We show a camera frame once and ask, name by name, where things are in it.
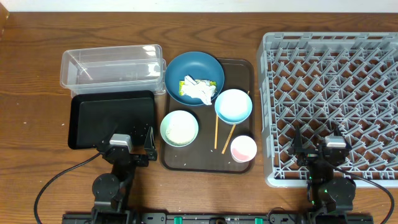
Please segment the white pink cup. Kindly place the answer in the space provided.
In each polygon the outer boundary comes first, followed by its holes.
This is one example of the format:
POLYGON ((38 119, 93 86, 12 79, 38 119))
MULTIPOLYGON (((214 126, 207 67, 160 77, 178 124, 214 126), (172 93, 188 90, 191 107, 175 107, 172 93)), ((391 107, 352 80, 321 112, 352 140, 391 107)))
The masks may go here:
POLYGON ((238 163, 249 162, 257 154, 257 144, 249 136, 238 136, 231 143, 231 156, 238 163))

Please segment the yellow green snack wrapper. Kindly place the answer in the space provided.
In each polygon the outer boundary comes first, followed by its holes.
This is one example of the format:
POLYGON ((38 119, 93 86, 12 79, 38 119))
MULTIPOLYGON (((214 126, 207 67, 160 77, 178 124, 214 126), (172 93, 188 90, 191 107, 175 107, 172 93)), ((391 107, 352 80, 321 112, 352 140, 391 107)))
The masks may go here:
POLYGON ((209 80, 194 80, 193 82, 179 81, 179 95, 187 95, 191 98, 200 96, 212 97, 217 91, 217 83, 209 80))

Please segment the white tissue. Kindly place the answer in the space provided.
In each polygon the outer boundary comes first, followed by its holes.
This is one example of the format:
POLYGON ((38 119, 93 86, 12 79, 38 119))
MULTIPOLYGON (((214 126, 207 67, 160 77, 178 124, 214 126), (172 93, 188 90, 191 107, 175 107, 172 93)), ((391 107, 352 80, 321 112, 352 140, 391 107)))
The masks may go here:
POLYGON ((211 105, 211 98, 217 92, 217 84, 210 80, 194 80, 186 75, 183 81, 179 81, 179 95, 189 96, 201 100, 205 105, 211 105))

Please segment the light blue bowl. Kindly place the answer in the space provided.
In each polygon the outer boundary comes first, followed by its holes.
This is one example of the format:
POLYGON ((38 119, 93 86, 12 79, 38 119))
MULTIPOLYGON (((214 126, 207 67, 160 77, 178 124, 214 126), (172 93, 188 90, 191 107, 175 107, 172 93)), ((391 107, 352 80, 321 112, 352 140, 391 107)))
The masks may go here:
POLYGON ((239 89, 220 93, 215 101, 215 112, 227 124, 240 124, 251 115, 253 103, 250 96, 239 89))

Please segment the dark blue plate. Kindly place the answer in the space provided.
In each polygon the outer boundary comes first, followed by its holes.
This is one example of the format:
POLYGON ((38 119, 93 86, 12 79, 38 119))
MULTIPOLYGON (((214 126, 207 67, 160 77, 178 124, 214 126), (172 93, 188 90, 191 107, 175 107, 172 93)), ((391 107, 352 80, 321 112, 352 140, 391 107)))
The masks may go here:
POLYGON ((204 52, 186 52, 175 57, 165 72, 165 87, 168 94, 177 102, 189 106, 202 106, 204 102, 180 94, 180 82, 185 76, 194 80, 209 80, 215 82, 216 92, 211 99, 215 99, 224 86, 224 70, 219 61, 204 52))

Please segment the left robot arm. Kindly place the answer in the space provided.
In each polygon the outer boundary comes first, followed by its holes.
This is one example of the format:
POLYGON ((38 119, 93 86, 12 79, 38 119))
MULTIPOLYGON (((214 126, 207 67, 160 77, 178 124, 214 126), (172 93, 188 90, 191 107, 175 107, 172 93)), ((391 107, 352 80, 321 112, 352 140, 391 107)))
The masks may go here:
POLYGON ((149 127, 144 141, 145 154, 132 152, 132 138, 128 134, 112 134, 97 148, 102 158, 113 165, 110 173, 98 176, 92 186, 94 209, 101 212, 127 210, 128 197, 137 167, 147 167, 157 160, 153 127, 149 127))

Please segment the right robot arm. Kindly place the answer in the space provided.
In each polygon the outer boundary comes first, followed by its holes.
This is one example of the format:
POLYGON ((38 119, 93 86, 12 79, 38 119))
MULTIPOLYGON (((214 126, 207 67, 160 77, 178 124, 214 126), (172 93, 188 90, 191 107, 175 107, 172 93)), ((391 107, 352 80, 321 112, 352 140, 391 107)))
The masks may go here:
POLYGON ((304 147, 300 128, 295 128, 295 136, 289 153, 297 158, 297 165, 309 171, 307 198, 315 210, 324 214, 344 213, 353 209, 356 184, 344 177, 335 177, 335 167, 344 163, 351 145, 340 130, 324 137, 314 148, 304 147))

